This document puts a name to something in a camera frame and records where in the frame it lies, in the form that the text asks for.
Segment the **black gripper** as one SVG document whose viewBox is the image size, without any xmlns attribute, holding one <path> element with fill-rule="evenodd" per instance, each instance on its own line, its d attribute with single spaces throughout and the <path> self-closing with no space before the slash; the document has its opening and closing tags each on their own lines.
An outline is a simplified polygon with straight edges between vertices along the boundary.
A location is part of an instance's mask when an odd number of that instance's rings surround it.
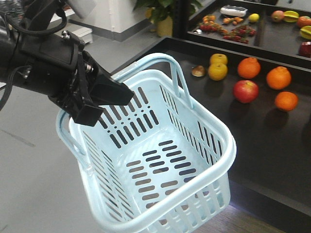
<svg viewBox="0 0 311 233">
<path fill-rule="evenodd" d="M 62 34 L 21 37 L 15 61 L 32 68 L 22 87 L 47 95 L 75 123 L 93 127 L 103 112 L 95 104 L 124 106 L 134 92 L 109 75 L 99 74 L 88 93 L 83 58 L 85 43 L 71 32 Z"/>
</svg>

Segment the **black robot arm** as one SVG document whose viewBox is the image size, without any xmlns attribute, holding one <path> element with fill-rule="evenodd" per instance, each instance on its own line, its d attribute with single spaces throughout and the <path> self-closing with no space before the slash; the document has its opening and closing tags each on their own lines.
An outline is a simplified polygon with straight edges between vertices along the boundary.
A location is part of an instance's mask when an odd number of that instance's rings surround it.
<svg viewBox="0 0 311 233">
<path fill-rule="evenodd" d="M 103 106 L 125 106 L 134 93 L 85 51 L 82 39 L 65 30 L 66 6 L 84 18 L 96 1 L 24 0 L 21 20 L 1 4 L 0 104 L 18 86 L 47 95 L 75 123 L 94 126 Z"/>
</svg>

